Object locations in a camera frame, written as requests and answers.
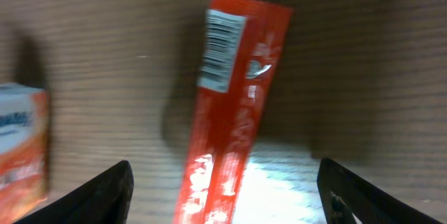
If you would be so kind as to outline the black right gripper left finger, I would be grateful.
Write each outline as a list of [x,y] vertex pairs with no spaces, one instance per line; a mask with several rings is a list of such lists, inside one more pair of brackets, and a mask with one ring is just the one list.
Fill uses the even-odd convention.
[[122,160],[15,224],[125,224],[133,188],[131,165]]

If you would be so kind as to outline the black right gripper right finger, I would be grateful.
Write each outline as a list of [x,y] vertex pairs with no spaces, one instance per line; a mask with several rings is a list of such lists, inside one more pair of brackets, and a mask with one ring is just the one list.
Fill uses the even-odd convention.
[[330,158],[321,160],[317,186],[327,223],[441,223]]

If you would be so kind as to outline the red snack bar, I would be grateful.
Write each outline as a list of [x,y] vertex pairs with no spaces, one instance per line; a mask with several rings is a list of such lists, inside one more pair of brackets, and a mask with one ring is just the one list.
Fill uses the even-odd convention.
[[292,13],[264,0],[211,0],[176,223],[232,221]]

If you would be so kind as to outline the orange Kleenex tissue pack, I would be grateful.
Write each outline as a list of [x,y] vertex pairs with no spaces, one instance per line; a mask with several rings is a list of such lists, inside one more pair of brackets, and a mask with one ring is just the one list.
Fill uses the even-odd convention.
[[13,223],[47,198],[48,121],[44,89],[1,85],[2,223]]

